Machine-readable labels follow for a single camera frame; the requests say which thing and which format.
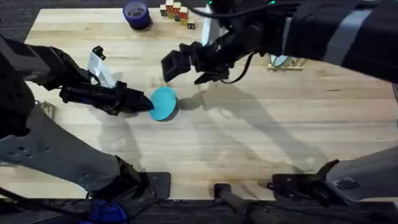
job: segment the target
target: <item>blue object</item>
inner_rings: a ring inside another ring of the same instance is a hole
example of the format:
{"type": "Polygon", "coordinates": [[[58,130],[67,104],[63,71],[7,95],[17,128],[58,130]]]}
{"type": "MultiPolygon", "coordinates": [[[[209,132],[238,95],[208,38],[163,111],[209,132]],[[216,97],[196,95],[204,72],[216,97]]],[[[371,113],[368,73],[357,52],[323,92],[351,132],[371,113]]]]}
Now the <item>blue object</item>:
{"type": "Polygon", "coordinates": [[[123,8],[124,18],[135,30],[143,30],[152,24],[147,4],[142,1],[132,1],[123,8]]]}
{"type": "MultiPolygon", "coordinates": [[[[120,207],[120,205],[115,201],[108,203],[103,200],[95,200],[93,202],[93,208],[90,213],[89,219],[97,222],[120,222],[126,220],[127,215],[123,208],[120,207]]],[[[81,221],[80,224],[95,223],[81,221]]]]}
{"type": "Polygon", "coordinates": [[[177,114],[177,97],[170,87],[158,88],[150,96],[150,101],[154,104],[154,109],[149,111],[149,115],[156,121],[168,121],[177,114]]]}

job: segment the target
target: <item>small toy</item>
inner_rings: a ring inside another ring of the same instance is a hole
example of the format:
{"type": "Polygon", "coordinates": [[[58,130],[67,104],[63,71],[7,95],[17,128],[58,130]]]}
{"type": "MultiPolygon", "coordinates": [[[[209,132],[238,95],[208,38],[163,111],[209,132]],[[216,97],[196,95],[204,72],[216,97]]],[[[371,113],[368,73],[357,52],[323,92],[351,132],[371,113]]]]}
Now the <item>small toy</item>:
{"type": "Polygon", "coordinates": [[[181,3],[180,2],[175,2],[173,4],[173,13],[174,13],[174,21],[179,22],[180,21],[180,8],[181,8],[181,3]]]}
{"type": "Polygon", "coordinates": [[[186,26],[187,24],[188,24],[188,19],[182,19],[182,18],[180,18],[180,22],[181,22],[181,25],[183,25],[183,26],[186,26]]]}
{"type": "Polygon", "coordinates": [[[188,19],[187,28],[188,29],[195,29],[196,28],[194,19],[188,19]]]}
{"type": "Polygon", "coordinates": [[[180,8],[180,18],[181,19],[188,19],[188,8],[187,7],[181,7],[180,8]]]}
{"type": "Polygon", "coordinates": [[[167,16],[169,18],[174,18],[174,13],[173,13],[173,4],[174,4],[174,0],[166,0],[166,12],[167,12],[167,16]]]}
{"type": "Polygon", "coordinates": [[[166,5],[165,4],[161,4],[160,5],[160,15],[167,16],[167,10],[166,10],[166,5]]]}

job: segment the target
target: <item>metal bracket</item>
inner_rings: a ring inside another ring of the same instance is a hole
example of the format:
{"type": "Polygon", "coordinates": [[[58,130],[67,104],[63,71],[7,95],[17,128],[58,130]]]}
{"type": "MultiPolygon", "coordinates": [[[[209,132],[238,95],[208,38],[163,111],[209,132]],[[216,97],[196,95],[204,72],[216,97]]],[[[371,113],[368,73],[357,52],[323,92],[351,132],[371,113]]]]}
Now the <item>metal bracket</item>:
{"type": "Polygon", "coordinates": [[[103,55],[102,52],[103,49],[100,46],[95,47],[93,51],[90,52],[87,70],[99,80],[101,86],[113,88],[116,85],[116,81],[112,78],[111,73],[103,62],[103,60],[105,60],[105,55],[103,55]]]}

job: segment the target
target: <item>black mount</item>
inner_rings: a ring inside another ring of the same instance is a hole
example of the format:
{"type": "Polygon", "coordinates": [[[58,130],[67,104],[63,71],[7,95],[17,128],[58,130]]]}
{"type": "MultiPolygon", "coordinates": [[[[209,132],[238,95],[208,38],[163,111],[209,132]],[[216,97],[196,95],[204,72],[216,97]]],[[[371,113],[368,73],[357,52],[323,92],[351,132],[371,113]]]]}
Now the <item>black mount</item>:
{"type": "Polygon", "coordinates": [[[337,163],[339,160],[327,162],[316,174],[274,174],[267,188],[274,192],[278,201],[308,200],[324,207],[345,205],[325,184],[327,173],[337,163]]]}

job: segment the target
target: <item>wooden table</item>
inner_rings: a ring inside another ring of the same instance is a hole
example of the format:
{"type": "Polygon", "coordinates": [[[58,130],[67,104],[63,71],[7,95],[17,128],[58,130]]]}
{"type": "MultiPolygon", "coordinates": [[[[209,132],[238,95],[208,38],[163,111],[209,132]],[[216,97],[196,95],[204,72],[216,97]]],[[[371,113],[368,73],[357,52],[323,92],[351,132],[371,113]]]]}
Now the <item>wooden table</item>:
{"type": "MultiPolygon", "coordinates": [[[[162,85],[160,60],[179,43],[201,37],[201,22],[188,30],[157,9],[150,15],[151,30],[134,32],[121,9],[41,10],[26,42],[58,47],[83,68],[89,51],[101,45],[113,76],[150,96],[162,85]]],[[[307,62],[303,72],[272,72],[266,66],[267,60],[256,56],[235,85],[195,86],[198,74],[181,75],[170,84],[182,108],[166,123],[147,113],[108,116],[90,106],[64,104],[56,90],[30,86],[38,100],[57,106],[56,122],[88,144],[137,170],[170,172],[171,198],[211,198],[214,183],[229,182],[242,197],[273,199],[257,184],[272,174],[316,172],[330,159],[397,144],[390,84],[320,62],[307,62]]],[[[77,185],[23,167],[3,167],[0,174],[1,186],[28,197],[85,195],[77,185]]]]}

